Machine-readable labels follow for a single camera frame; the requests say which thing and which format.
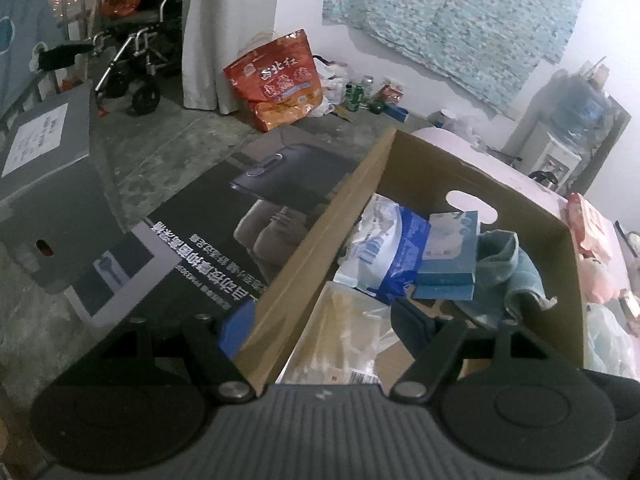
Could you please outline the large printed product carton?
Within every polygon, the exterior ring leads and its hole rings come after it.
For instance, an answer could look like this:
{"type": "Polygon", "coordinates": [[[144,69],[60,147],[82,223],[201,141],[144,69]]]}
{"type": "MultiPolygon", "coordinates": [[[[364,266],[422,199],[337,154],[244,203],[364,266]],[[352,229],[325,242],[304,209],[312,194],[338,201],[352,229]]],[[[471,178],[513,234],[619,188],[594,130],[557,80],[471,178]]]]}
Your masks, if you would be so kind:
{"type": "Polygon", "coordinates": [[[104,252],[68,290],[96,336],[128,316],[175,324],[251,307],[358,165],[285,126],[205,171],[104,252]]]}

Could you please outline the clear bag of cotton swabs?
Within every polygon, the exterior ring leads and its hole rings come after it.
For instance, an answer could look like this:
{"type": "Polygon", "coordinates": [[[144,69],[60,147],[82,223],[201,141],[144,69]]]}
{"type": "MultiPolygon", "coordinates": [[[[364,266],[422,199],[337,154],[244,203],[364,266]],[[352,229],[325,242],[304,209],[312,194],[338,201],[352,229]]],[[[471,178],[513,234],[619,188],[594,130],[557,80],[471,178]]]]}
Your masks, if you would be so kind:
{"type": "Polygon", "coordinates": [[[397,343],[389,306],[356,289],[327,282],[277,382],[377,384],[376,358],[397,343]]]}

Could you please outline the wheelchair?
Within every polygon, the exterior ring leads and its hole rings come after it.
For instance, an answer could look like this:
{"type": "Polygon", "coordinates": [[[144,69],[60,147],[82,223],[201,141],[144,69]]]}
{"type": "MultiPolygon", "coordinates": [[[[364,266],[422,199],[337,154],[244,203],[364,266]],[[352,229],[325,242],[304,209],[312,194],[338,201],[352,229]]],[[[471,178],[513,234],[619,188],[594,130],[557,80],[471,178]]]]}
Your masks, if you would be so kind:
{"type": "Polygon", "coordinates": [[[182,0],[102,0],[100,29],[84,40],[70,40],[36,54],[36,67],[52,73],[70,68],[79,55],[115,53],[94,83],[99,98],[119,99],[131,87],[130,108],[149,115],[160,104],[157,72],[174,66],[181,53],[182,0]]]}

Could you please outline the red orange snack bag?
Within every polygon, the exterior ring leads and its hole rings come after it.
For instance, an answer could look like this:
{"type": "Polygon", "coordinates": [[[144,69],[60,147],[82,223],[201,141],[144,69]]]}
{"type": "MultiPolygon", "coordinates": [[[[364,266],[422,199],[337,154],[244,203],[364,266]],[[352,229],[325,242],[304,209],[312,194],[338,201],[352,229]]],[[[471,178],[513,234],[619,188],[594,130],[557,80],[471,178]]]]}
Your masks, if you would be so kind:
{"type": "Polygon", "coordinates": [[[248,51],[224,68],[224,76],[263,132],[297,122],[323,100],[303,29],[248,51]]]}

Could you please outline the light blue towel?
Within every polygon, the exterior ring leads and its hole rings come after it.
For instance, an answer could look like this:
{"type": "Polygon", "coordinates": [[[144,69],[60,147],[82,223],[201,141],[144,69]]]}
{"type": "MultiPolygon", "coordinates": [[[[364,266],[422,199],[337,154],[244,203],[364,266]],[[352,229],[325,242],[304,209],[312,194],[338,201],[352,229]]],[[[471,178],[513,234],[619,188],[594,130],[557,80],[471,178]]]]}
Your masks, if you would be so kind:
{"type": "Polygon", "coordinates": [[[475,285],[471,300],[454,304],[476,325],[495,330],[507,318],[523,319],[523,310],[548,311],[558,303],[549,298],[533,260],[521,248],[518,234],[487,231],[478,237],[475,285]]]}

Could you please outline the pink round plush toy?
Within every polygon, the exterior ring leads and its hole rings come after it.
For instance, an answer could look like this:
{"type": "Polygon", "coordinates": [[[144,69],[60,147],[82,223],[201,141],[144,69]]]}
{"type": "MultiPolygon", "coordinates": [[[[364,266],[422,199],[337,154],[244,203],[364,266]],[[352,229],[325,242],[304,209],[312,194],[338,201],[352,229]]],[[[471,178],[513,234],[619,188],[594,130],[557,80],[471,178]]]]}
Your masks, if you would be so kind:
{"type": "Polygon", "coordinates": [[[578,274],[582,296],[588,304],[607,304],[618,299],[624,292],[631,292],[629,284],[608,270],[608,267],[593,257],[581,256],[578,263],[578,274]]]}

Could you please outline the teal patterned wall cloth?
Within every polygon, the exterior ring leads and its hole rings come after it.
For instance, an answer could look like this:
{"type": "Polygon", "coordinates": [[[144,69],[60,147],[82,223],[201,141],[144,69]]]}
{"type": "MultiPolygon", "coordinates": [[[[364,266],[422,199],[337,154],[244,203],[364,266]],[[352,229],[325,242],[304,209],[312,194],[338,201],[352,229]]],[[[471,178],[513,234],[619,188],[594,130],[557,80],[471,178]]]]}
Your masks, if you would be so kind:
{"type": "Polygon", "coordinates": [[[446,77],[497,112],[559,63],[584,0],[324,0],[323,16],[446,77]]]}

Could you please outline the blue tissue box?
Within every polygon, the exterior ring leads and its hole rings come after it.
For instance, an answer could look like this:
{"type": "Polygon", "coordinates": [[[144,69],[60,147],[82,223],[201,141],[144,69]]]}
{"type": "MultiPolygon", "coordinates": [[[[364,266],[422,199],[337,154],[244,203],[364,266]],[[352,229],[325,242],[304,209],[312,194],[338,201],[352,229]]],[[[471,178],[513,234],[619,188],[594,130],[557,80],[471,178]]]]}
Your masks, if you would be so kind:
{"type": "Polygon", "coordinates": [[[416,274],[413,297],[420,300],[468,301],[475,289],[477,211],[431,214],[430,232],[416,274]]]}

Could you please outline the grey storage box with label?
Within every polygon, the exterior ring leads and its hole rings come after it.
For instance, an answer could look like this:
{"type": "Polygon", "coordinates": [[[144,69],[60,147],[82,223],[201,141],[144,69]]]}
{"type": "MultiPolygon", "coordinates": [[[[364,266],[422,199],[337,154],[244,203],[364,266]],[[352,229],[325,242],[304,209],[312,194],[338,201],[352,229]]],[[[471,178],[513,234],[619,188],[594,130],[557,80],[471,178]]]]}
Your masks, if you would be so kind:
{"type": "Polygon", "coordinates": [[[125,231],[91,84],[21,114],[1,151],[1,241],[45,292],[73,284],[125,231]]]}

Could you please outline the white water dispenser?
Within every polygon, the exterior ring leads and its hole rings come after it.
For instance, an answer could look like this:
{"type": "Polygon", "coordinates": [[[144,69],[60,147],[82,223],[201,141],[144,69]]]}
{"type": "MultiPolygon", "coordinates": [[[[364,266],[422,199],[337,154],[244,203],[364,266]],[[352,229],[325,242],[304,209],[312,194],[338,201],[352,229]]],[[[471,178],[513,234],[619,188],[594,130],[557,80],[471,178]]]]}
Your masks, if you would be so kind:
{"type": "Polygon", "coordinates": [[[582,158],[563,144],[544,123],[537,122],[515,157],[515,168],[530,176],[536,171],[551,174],[555,190],[562,188],[574,174],[582,158]]]}

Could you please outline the blue water jug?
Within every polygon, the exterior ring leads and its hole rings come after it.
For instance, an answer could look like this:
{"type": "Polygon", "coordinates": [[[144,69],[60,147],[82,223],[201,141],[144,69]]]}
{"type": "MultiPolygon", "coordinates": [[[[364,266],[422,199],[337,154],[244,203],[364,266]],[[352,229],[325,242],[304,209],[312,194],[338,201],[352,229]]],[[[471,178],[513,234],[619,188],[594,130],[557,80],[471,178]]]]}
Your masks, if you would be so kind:
{"type": "Polygon", "coordinates": [[[546,123],[562,143],[585,153],[597,142],[597,125],[610,109],[608,98],[588,79],[578,74],[563,76],[546,123]]]}

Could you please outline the white plastic bag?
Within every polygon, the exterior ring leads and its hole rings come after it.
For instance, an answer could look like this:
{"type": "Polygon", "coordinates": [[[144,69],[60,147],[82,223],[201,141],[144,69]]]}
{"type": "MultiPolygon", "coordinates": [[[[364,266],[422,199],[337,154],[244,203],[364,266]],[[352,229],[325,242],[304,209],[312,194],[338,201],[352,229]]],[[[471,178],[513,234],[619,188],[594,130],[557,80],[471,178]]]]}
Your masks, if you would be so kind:
{"type": "Polygon", "coordinates": [[[602,304],[587,304],[586,369],[639,380],[637,353],[632,337],[602,304]]]}

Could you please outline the pink wet wipes pack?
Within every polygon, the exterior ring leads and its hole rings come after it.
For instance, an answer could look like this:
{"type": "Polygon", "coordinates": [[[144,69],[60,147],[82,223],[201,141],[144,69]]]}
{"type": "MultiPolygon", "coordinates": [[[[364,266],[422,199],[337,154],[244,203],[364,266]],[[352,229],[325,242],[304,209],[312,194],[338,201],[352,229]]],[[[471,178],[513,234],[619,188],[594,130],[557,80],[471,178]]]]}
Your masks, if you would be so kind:
{"type": "Polygon", "coordinates": [[[615,235],[610,231],[611,222],[579,193],[570,194],[566,212],[568,226],[580,253],[602,263],[609,263],[615,256],[616,242],[615,235]]]}

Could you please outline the brown cardboard box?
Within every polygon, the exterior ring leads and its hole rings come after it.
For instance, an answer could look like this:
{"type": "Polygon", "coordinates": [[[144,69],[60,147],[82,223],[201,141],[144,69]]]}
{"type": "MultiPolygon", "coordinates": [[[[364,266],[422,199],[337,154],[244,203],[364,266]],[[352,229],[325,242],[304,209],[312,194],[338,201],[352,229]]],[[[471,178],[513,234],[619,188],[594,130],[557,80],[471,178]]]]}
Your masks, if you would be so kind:
{"type": "Polygon", "coordinates": [[[373,370],[397,298],[453,299],[480,325],[522,321],[574,365],[586,360],[566,203],[434,128],[395,131],[303,214],[261,198],[234,237],[267,274],[236,365],[273,382],[297,347],[326,349],[317,382],[373,370]]]}

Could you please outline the white curtain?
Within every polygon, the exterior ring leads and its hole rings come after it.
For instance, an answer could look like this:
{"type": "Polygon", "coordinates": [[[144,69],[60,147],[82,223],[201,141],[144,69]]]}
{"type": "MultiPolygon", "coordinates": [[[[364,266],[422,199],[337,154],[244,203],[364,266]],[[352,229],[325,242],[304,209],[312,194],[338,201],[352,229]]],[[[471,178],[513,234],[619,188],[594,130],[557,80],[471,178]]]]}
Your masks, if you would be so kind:
{"type": "Polygon", "coordinates": [[[224,68],[274,32],[277,0],[183,0],[183,106],[238,109],[224,68]]]}

